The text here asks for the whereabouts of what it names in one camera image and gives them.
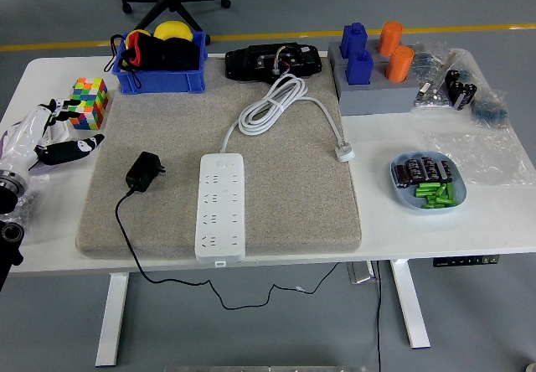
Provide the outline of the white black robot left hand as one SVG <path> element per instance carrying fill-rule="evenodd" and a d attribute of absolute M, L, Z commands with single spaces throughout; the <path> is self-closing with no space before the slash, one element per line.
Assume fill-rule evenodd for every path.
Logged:
<path fill-rule="evenodd" d="M 80 103 L 80 100 L 51 99 L 49 104 L 40 104 L 31 110 L 8 139 L 1 156 L 1 171 L 22 177 L 37 161 L 52 166 L 87 157 L 104 140 L 103 134 L 97 133 L 83 140 L 57 142 L 48 146 L 41 142 L 49 127 L 79 117 L 80 113 L 70 111 L 68 107 Z"/>

